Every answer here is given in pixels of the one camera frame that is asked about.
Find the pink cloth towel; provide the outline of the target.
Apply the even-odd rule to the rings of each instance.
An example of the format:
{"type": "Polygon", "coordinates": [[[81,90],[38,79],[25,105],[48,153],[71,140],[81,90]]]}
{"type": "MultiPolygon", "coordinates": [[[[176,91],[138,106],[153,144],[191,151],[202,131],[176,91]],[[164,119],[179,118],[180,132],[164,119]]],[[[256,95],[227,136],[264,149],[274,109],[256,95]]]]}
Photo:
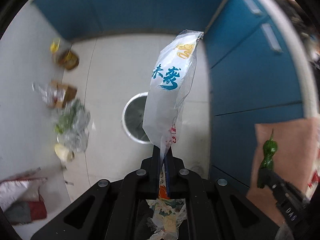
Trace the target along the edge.
{"type": "Polygon", "coordinates": [[[272,191],[257,187],[258,169],[263,161],[263,144],[273,135],[278,150],[273,156],[274,171],[306,193],[315,172],[319,146],[319,118],[295,119],[271,124],[255,124],[257,147],[252,163],[251,184],[246,197],[278,226],[284,217],[276,208],[272,191]]]}

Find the clear crumpled plastic bag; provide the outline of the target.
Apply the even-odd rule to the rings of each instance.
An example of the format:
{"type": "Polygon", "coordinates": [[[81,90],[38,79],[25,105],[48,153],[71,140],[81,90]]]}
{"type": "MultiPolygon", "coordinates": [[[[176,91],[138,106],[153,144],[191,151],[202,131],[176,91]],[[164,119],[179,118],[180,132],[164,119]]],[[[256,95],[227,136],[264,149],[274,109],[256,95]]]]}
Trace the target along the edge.
{"type": "Polygon", "coordinates": [[[57,85],[47,84],[45,86],[39,83],[32,83],[34,92],[41,96],[42,101],[49,107],[55,107],[58,102],[65,98],[66,91],[57,85]]]}

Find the white printed plastic snack bag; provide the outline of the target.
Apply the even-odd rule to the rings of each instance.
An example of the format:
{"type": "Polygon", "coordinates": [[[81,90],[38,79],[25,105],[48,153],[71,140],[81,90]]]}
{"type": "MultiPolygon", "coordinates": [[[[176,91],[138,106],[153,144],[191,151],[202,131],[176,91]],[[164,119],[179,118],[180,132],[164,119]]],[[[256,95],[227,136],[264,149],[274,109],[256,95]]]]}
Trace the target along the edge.
{"type": "MultiPolygon", "coordinates": [[[[160,149],[160,164],[180,136],[184,100],[190,93],[196,69],[196,47],[203,32],[184,30],[163,48],[153,68],[144,108],[143,129],[149,141],[160,149]]],[[[172,207],[163,198],[149,201],[155,228],[151,239],[177,239],[186,219],[185,202],[172,207]]]]}

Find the brown cardboard box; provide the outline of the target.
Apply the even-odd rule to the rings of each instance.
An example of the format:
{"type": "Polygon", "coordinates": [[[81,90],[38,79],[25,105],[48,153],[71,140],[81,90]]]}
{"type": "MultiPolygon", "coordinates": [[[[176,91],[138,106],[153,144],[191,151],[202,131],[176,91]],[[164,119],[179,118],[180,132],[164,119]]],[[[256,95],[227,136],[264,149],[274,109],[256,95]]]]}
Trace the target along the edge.
{"type": "Polygon", "coordinates": [[[52,80],[49,85],[56,93],[56,95],[53,96],[53,103],[50,104],[52,108],[64,108],[68,102],[75,99],[78,91],[76,87],[56,80],[52,80]]]}

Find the clear bag with greens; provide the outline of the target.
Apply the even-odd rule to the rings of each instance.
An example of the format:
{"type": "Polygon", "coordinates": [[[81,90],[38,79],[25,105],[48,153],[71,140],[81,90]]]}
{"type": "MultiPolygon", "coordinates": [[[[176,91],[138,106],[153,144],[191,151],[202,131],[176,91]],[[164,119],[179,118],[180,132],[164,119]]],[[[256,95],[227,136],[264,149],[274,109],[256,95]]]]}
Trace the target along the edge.
{"type": "Polygon", "coordinates": [[[52,122],[57,142],[74,153],[85,152],[88,146],[90,112],[80,99],[68,102],[63,109],[53,111],[52,122]]]}

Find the green pepper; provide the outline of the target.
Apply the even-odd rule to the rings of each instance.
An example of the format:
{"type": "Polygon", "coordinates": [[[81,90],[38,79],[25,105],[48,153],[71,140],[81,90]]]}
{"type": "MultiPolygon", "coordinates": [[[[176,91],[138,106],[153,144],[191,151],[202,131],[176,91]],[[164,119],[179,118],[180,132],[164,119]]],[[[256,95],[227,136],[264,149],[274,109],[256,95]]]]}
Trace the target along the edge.
{"type": "Polygon", "coordinates": [[[274,140],[274,129],[270,135],[270,138],[266,140],[263,144],[263,161],[261,162],[258,170],[258,178],[257,178],[257,187],[263,189],[265,184],[263,183],[263,179],[260,176],[260,171],[263,169],[268,169],[273,171],[274,169],[274,161],[273,156],[278,150],[278,144],[274,140]]]}

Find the blue kitchen cabinets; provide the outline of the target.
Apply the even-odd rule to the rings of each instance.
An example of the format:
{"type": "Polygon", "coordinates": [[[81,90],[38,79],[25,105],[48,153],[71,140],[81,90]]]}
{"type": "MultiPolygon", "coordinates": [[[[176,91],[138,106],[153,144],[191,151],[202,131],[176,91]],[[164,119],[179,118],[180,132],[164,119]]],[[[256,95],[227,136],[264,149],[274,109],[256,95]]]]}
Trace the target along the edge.
{"type": "Polygon", "coordinates": [[[304,46],[274,0],[35,0],[68,41],[100,34],[204,32],[210,175],[248,187],[259,123],[310,118],[317,89],[304,46]]]}

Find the yellow cooking oil bottle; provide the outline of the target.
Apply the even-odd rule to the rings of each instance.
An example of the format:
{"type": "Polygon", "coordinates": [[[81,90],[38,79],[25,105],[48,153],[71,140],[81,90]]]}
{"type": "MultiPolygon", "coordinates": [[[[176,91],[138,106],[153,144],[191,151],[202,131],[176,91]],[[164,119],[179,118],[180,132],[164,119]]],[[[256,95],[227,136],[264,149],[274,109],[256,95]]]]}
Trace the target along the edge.
{"type": "Polygon", "coordinates": [[[52,61],[66,70],[73,70],[80,63],[78,55],[71,48],[64,48],[59,38],[53,39],[50,52],[52,61]]]}

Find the pale cabbage piece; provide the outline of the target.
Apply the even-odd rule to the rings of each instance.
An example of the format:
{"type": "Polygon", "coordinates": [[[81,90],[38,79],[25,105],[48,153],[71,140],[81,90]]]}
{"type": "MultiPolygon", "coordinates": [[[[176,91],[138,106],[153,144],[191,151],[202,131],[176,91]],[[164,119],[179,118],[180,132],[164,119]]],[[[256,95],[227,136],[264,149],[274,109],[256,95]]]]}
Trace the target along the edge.
{"type": "Polygon", "coordinates": [[[55,144],[54,151],[63,163],[71,162],[75,157],[74,152],[62,144],[55,144]]]}

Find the white round trash bin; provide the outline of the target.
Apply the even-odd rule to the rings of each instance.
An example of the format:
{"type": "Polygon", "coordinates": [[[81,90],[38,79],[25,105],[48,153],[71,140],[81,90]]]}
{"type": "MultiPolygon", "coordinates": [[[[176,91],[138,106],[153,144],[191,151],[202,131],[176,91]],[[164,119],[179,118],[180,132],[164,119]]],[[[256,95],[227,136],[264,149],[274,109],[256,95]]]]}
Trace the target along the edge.
{"type": "Polygon", "coordinates": [[[151,142],[148,139],[144,129],[144,110],[148,92],[139,93],[133,96],[125,105],[121,115],[121,125],[125,134],[133,141],[149,145],[151,142]]]}

